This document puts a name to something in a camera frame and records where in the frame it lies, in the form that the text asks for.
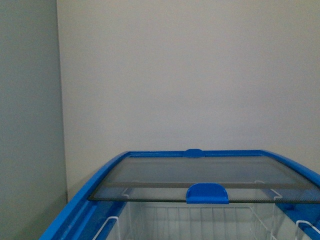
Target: wire rack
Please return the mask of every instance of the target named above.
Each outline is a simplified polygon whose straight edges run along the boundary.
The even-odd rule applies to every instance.
[[[92,240],[310,240],[298,228],[305,222],[284,220],[274,204],[128,202],[119,217],[105,220]],[[107,224],[114,224],[112,230],[99,238]]]

